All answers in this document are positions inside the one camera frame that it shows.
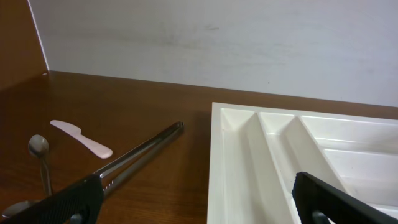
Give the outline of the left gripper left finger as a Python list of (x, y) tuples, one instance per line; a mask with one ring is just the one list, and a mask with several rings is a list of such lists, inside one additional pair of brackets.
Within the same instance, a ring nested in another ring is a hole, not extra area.
[(91, 174), (1, 224), (66, 223), (73, 215), (80, 215), (82, 223), (95, 224), (103, 201), (101, 178)]

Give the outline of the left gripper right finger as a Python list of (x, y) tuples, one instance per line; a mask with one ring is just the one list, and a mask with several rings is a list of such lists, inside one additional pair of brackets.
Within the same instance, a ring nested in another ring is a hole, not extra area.
[(396, 218), (372, 208), (307, 172), (296, 173), (292, 196), (303, 224), (397, 224)]

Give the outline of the steel kitchen tongs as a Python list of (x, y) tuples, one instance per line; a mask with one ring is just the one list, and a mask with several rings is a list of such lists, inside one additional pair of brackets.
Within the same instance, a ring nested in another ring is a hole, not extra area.
[(127, 163), (131, 163), (104, 186), (104, 198), (109, 197), (117, 188), (125, 183), (125, 181), (150, 162), (165, 146), (178, 138), (183, 133), (183, 130), (184, 122), (177, 121), (152, 138), (94, 172), (94, 174), (98, 174), (101, 179), (104, 179)]

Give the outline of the white plastic knife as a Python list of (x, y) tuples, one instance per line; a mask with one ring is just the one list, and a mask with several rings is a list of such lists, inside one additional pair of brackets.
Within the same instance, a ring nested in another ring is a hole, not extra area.
[(50, 124), (75, 138), (77, 141), (82, 143), (82, 145), (87, 147), (94, 155), (101, 159), (107, 159), (113, 155), (113, 151), (110, 148), (82, 135), (81, 129), (74, 124), (59, 120), (51, 120)]

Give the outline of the small steel teaspoon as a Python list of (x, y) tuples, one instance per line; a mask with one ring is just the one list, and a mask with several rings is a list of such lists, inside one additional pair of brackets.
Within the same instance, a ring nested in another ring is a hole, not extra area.
[(52, 184), (50, 181), (49, 167), (47, 164), (49, 143), (43, 136), (35, 134), (29, 140), (28, 151), (30, 154), (39, 159), (40, 176), (42, 179), (45, 196), (49, 197), (52, 195)]

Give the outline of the white plastic cutlery tray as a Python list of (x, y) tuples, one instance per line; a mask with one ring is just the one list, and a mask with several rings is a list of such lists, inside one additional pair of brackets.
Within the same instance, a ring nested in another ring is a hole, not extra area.
[(299, 223), (308, 172), (397, 216), (397, 121), (213, 103), (208, 223)]

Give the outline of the long-handled steel spoon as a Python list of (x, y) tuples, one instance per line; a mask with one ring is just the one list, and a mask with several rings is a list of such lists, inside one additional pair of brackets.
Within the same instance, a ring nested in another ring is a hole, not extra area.
[(26, 200), (26, 201), (23, 201), (23, 202), (15, 203), (14, 205), (11, 205), (11, 206), (7, 207), (3, 211), (2, 216), (4, 218), (9, 218), (9, 217), (11, 217), (11, 216), (13, 216), (13, 215), (15, 215), (15, 214), (27, 209), (27, 208), (30, 208), (31, 206), (35, 205), (38, 202), (39, 202), (39, 200)]

